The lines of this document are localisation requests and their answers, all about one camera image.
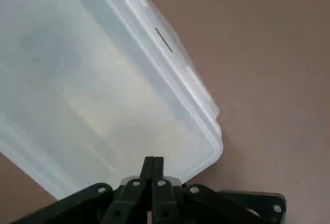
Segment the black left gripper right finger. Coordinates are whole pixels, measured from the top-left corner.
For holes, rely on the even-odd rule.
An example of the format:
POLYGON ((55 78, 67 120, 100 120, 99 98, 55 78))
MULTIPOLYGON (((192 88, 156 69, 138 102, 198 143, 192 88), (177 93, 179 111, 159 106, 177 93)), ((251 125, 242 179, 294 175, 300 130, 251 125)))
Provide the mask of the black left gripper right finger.
POLYGON ((260 217, 196 184, 176 185, 163 176, 163 157, 153 157, 152 214, 156 223, 260 223, 260 217))

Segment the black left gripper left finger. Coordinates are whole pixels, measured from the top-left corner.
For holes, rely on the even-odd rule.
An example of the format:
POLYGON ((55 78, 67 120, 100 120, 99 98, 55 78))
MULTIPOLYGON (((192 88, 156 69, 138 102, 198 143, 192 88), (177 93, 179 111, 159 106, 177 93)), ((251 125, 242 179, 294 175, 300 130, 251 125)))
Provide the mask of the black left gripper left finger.
POLYGON ((154 157, 146 157, 140 175, 126 178, 117 189, 96 183, 15 223, 146 222, 154 165, 154 157))

